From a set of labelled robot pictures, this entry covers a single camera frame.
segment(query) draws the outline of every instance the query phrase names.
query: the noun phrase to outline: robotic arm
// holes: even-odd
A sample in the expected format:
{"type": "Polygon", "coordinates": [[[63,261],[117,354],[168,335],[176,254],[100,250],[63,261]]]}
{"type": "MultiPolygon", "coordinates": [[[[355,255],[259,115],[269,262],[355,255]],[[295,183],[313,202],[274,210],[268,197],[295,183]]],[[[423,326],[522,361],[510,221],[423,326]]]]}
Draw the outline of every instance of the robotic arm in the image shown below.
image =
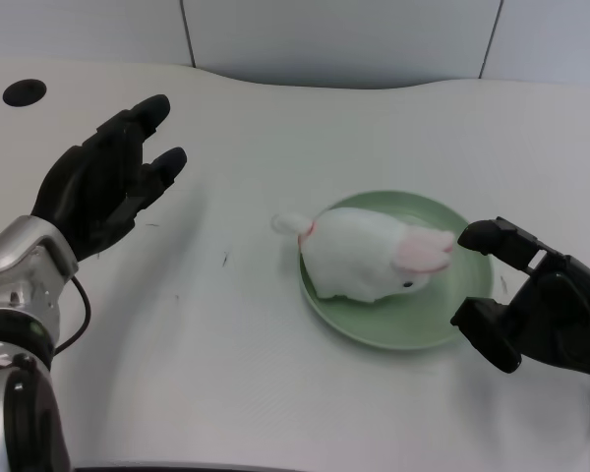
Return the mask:
{"type": "Polygon", "coordinates": [[[58,299],[78,262],[129,233],[186,164],[179,147],[143,164],[142,144],[169,111],[153,96],[68,149],[31,214],[0,234],[0,472],[72,470],[49,381],[58,299]]]}

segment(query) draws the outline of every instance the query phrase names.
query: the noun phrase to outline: bunny tail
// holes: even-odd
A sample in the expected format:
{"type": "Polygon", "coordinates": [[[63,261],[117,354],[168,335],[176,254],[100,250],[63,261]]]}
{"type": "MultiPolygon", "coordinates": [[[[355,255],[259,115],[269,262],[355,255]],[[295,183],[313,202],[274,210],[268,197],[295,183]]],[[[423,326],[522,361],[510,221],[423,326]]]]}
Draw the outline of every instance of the bunny tail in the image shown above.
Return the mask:
{"type": "Polygon", "coordinates": [[[313,224],[312,219],[297,213],[277,214],[271,219],[271,228],[279,234],[309,234],[313,224]]]}

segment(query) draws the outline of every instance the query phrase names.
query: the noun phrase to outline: table surface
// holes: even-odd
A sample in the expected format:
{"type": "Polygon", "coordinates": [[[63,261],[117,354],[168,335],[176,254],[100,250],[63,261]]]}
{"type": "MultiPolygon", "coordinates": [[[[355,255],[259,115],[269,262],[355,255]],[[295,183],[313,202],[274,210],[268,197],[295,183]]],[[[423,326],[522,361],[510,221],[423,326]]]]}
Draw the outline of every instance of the table surface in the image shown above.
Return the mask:
{"type": "MultiPolygon", "coordinates": [[[[590,265],[590,88],[283,88],[0,59],[0,230],[69,146],[156,93],[172,111],[145,160],[181,146],[189,162],[122,243],[81,265],[92,324],[53,366],[77,464],[590,471],[590,377],[529,359],[508,376],[464,340],[414,353],[351,342],[307,307],[296,244],[268,226],[401,189],[468,220],[504,216],[590,265]],[[46,97],[6,106],[25,78],[46,97]]],[[[498,271],[506,300],[502,280],[511,293],[522,278],[498,271]]],[[[83,316],[72,286],[61,309],[66,338],[83,316]]]]}

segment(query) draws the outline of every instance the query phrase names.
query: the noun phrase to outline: black cable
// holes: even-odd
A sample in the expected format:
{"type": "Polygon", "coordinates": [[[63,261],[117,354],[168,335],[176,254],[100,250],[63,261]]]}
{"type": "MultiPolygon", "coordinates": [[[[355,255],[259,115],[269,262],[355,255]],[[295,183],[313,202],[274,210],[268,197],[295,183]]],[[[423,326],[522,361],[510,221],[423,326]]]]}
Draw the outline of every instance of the black cable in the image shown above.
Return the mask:
{"type": "Polygon", "coordinates": [[[83,288],[83,285],[81,285],[81,283],[79,282],[79,280],[76,277],[72,277],[72,283],[75,284],[75,287],[77,287],[77,290],[79,290],[79,294],[81,295],[81,298],[83,298],[83,304],[86,307],[86,316],[85,316],[83,323],[81,324],[81,327],[79,328],[79,330],[77,332],[75,332],[70,339],[68,339],[66,342],[64,342],[63,344],[61,344],[60,346],[58,346],[55,349],[55,356],[57,354],[65,351],[70,346],[72,346],[77,341],[77,339],[79,339],[81,337],[81,335],[84,332],[86,332],[86,329],[88,329],[89,320],[91,320],[91,305],[89,304],[89,298],[88,298],[88,294],[86,293],[85,288],[83,288]]]}

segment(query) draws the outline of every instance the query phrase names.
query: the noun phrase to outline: plush toy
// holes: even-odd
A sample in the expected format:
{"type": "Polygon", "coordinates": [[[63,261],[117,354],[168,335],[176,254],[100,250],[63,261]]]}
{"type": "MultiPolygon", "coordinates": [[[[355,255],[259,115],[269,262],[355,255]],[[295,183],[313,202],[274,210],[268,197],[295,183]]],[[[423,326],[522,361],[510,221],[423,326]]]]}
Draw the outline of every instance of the plush toy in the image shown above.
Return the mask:
{"type": "Polygon", "coordinates": [[[278,233],[299,236],[319,298],[343,295],[368,303],[424,288],[431,274],[449,265],[455,239],[450,231],[358,208],[330,209],[314,221],[279,214],[271,226],[278,233]]]}

